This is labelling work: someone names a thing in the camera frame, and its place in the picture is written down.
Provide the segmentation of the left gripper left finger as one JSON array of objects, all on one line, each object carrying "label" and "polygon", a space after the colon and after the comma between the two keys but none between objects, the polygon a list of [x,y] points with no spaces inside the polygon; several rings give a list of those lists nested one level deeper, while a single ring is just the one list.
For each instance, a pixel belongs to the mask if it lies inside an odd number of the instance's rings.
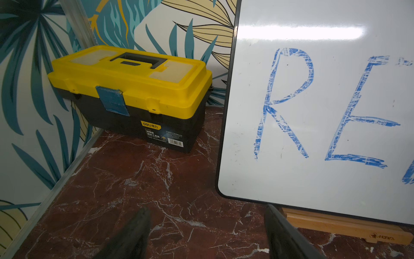
[{"label": "left gripper left finger", "polygon": [[151,232],[151,213],[140,209],[94,259],[144,259]]}]

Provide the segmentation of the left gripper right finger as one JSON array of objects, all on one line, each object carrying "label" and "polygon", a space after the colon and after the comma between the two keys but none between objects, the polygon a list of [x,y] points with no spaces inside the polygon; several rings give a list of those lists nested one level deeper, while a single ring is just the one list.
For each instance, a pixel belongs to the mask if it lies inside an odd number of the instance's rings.
[{"label": "left gripper right finger", "polygon": [[266,207],[265,229],[272,259],[324,259],[273,205]]}]

